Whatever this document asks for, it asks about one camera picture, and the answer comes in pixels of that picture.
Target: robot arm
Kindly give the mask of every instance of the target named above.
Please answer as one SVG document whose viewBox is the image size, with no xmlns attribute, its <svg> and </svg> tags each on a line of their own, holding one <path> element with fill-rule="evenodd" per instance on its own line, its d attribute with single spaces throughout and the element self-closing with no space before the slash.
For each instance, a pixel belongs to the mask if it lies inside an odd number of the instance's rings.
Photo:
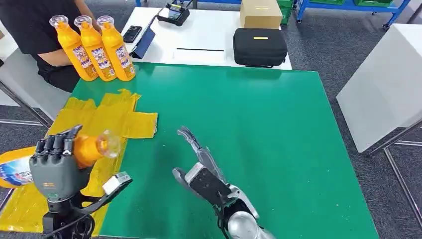
<svg viewBox="0 0 422 239">
<path fill-rule="evenodd" d="M 188 173 L 173 169 L 173 175 L 185 188 L 212 205 L 226 239 L 229 239 L 227 232 L 232 239 L 274 239 L 256 222 L 259 215 L 246 194 L 226 182 L 210 151 L 200 146 L 188 128 L 181 127 L 178 134 L 192 146 L 198 162 Z"/>
<path fill-rule="evenodd" d="M 43 216 L 45 238 L 88 239 L 95 222 L 90 216 L 109 203 L 132 179 L 125 172 L 113 175 L 104 185 L 102 197 L 85 196 L 80 191 L 88 184 L 92 167 L 80 169 L 74 158 L 74 140 L 81 125 L 37 142 L 29 160 L 32 178 L 38 191 L 47 199 L 48 212 Z M 83 202 L 90 202 L 83 207 Z"/>
</svg>

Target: green mat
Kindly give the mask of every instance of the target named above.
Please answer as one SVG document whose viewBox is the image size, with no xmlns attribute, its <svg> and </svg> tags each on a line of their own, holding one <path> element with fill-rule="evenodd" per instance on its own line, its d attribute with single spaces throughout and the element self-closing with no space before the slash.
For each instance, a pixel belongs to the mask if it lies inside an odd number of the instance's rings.
<svg viewBox="0 0 422 239">
<path fill-rule="evenodd" d="M 72 93 L 142 95 L 158 112 L 153 139 L 130 139 L 121 171 L 133 183 L 111 203 L 101 235 L 222 239 L 211 205 L 179 185 L 174 167 L 197 161 L 176 134 L 208 146 L 277 238 L 375 239 L 371 215 L 317 72 L 142 63 L 130 82 L 80 81 Z"/>
</svg>

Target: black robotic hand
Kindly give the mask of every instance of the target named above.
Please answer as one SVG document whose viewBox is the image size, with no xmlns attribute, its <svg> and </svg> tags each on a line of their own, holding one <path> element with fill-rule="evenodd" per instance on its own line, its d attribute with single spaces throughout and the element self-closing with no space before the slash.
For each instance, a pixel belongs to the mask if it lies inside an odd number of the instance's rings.
<svg viewBox="0 0 422 239">
<path fill-rule="evenodd" d="M 81 193 L 92 171 L 92 167 L 79 169 L 73 155 L 75 137 L 81 128 L 77 125 L 38 141 L 29 161 L 35 186 L 47 198 L 48 212 L 42 221 L 45 238 L 91 238 L 95 221 L 90 214 L 109 203 L 132 182 L 127 173 L 121 172 L 103 185 L 105 194 L 102 197 Z M 91 204 L 83 207 L 83 202 Z"/>
<path fill-rule="evenodd" d="M 69 199 L 88 184 L 92 167 L 79 169 L 73 155 L 74 140 L 81 128 L 77 125 L 37 142 L 29 167 L 35 186 L 49 202 Z"/>
</svg>

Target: white desk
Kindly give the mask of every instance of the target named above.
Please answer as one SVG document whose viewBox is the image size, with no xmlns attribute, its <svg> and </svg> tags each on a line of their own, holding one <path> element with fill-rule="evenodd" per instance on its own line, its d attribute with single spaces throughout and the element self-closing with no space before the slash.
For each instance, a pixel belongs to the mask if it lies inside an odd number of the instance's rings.
<svg viewBox="0 0 422 239">
<path fill-rule="evenodd" d="M 393 24 L 337 95 L 358 152 L 422 118 L 422 25 Z"/>
<path fill-rule="evenodd" d="M 145 28 L 160 8 L 135 7 L 127 21 L 122 35 L 131 25 Z M 132 59 L 138 62 L 154 62 L 165 64 L 235 66 L 233 56 L 233 35 L 240 28 L 240 13 L 238 11 L 189 10 L 190 16 L 178 27 L 173 24 L 158 21 L 151 25 L 155 32 L 154 40 L 143 59 Z M 135 44 L 126 44 L 130 52 Z M 195 51 L 177 48 L 208 49 L 223 51 Z M 273 69 L 291 70 L 289 56 L 286 62 Z"/>
</svg>

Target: clear plastic cap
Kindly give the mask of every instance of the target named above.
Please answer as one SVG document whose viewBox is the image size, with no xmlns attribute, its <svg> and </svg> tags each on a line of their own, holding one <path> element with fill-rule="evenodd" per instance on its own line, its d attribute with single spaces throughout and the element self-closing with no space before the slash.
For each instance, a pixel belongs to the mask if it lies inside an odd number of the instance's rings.
<svg viewBox="0 0 422 239">
<path fill-rule="evenodd" d="M 69 25 L 69 19 L 65 15 L 55 15 L 50 18 L 50 25 L 56 29 L 64 28 L 66 25 Z"/>
<path fill-rule="evenodd" d="M 78 16 L 73 23 L 75 26 L 79 27 L 79 29 L 89 29 L 92 26 L 92 18 L 85 15 Z"/>
<path fill-rule="evenodd" d="M 97 149 L 102 156 L 116 158 L 120 153 L 120 138 L 106 130 L 97 138 Z"/>
<path fill-rule="evenodd" d="M 101 29 L 110 29 L 114 26 L 114 18 L 111 16 L 100 16 L 97 19 L 97 24 L 101 27 Z"/>
</svg>

